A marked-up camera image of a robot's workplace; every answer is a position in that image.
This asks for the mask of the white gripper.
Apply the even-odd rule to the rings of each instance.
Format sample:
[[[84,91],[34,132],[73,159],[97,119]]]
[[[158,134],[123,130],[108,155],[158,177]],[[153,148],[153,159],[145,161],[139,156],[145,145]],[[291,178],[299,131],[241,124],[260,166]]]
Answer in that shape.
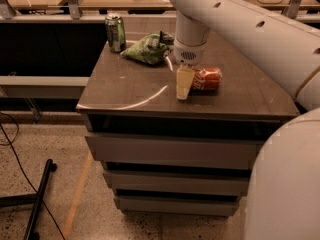
[[[191,89],[195,71],[188,65],[196,65],[201,62],[206,45],[187,46],[178,39],[174,40],[173,55],[180,65],[176,72],[176,97],[178,100],[186,100]]]

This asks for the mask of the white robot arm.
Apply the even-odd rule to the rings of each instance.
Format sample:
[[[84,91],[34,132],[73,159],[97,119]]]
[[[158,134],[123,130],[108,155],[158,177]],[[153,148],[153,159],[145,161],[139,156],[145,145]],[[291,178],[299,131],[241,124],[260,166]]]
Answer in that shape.
[[[242,0],[170,0],[175,52],[215,31],[277,82],[305,113],[274,132],[254,163],[244,240],[320,240],[318,30]]]

